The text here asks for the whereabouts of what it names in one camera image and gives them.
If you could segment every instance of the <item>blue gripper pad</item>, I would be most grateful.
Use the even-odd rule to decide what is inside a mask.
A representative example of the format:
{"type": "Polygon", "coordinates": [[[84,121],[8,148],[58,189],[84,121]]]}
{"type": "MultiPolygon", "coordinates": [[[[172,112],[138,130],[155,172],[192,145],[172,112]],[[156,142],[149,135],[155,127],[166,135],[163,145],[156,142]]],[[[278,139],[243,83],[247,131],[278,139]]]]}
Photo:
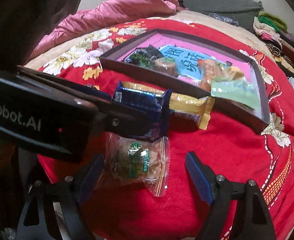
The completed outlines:
{"type": "Polygon", "coordinates": [[[200,198],[203,201],[206,201],[209,206],[211,206],[215,202],[215,199],[212,195],[211,184],[206,178],[205,174],[202,172],[194,156],[196,157],[195,153],[193,152],[189,152],[186,155],[187,171],[198,191],[198,194],[200,195],[200,198]]]}
{"type": "Polygon", "coordinates": [[[89,162],[91,164],[89,169],[84,169],[86,174],[82,178],[81,183],[77,185],[76,192],[74,192],[76,203],[81,204],[90,199],[99,176],[103,171],[104,162],[104,156],[99,155],[95,160],[89,162]]]}

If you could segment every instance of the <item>red bedspread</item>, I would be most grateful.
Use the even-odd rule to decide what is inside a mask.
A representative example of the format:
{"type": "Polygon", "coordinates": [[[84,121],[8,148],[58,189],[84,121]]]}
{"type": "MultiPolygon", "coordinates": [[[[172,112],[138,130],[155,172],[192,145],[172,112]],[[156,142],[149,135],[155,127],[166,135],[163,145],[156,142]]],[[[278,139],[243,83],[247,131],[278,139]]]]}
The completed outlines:
{"type": "MultiPolygon", "coordinates": [[[[172,119],[168,134],[171,164],[166,195],[153,197],[143,185],[95,192],[81,207],[89,228],[108,240],[178,240],[196,236],[209,207],[201,201],[186,173],[186,153],[195,151],[203,163],[229,180],[255,179],[268,204],[277,239],[284,240],[294,226],[294,91],[283,72],[264,54],[203,25],[140,19],[92,33],[83,43],[40,70],[60,73],[60,77],[83,85],[90,83],[113,94],[119,80],[133,80],[102,70],[96,56],[154,28],[197,35],[253,56],[261,65],[271,122],[261,135],[256,135],[245,125],[215,111],[206,131],[195,130],[183,121],[172,119]]],[[[85,159],[80,164],[39,156],[50,180],[57,182],[66,175],[73,175],[93,154],[102,153],[105,143],[102,138],[90,140],[85,159]]],[[[235,203],[230,207],[222,239],[229,236],[234,211],[235,203]]]]}

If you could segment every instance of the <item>beige sheet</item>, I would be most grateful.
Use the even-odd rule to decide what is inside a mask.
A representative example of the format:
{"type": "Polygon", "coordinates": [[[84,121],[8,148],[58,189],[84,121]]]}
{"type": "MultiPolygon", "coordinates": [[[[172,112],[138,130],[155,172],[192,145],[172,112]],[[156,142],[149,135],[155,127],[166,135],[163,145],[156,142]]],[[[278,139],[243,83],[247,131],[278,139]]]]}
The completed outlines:
{"type": "MultiPolygon", "coordinates": [[[[255,35],[253,35],[252,33],[250,33],[249,31],[247,31],[244,28],[232,26],[228,23],[213,19],[207,15],[193,12],[193,11],[181,11],[181,12],[178,12],[176,15],[170,16],[168,18],[169,19],[190,20],[190,21],[193,21],[194,23],[206,25],[210,28],[218,30],[224,34],[227,34],[228,36],[234,38],[235,40],[238,40],[248,46],[251,46],[251,47],[257,49],[258,51],[266,54],[272,61],[274,61],[272,58],[272,54],[268,50],[267,46],[262,41],[260,41],[255,35]]],[[[81,42],[85,38],[86,35],[87,34],[85,34],[81,37],[72,39],[70,41],[66,41],[63,44],[60,44],[60,45],[50,49],[46,53],[41,54],[38,57],[36,57],[35,59],[28,62],[25,65],[25,67],[38,70],[40,67],[45,65],[50,60],[60,56],[65,51],[68,51],[72,46],[75,46],[76,44],[81,42]]]]}

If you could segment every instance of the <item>pink quilt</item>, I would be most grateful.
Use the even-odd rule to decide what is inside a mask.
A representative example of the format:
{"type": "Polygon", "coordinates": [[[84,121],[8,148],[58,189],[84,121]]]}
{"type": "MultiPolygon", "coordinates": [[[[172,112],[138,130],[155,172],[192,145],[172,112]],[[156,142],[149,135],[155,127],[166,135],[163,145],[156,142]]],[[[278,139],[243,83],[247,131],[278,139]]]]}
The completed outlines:
{"type": "Polygon", "coordinates": [[[108,0],[93,10],[69,15],[49,35],[43,37],[29,60],[73,38],[119,23],[139,18],[171,15],[178,0],[108,0]]]}

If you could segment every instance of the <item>pile of clothes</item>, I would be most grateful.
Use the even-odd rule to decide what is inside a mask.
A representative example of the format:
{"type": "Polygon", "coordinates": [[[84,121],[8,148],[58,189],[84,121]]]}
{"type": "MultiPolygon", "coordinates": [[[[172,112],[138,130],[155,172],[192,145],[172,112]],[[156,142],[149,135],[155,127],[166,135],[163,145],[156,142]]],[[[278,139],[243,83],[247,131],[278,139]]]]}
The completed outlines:
{"type": "Polygon", "coordinates": [[[253,29],[285,75],[294,78],[294,36],[288,33],[287,24],[277,16],[260,11],[254,18],[253,29]]]}

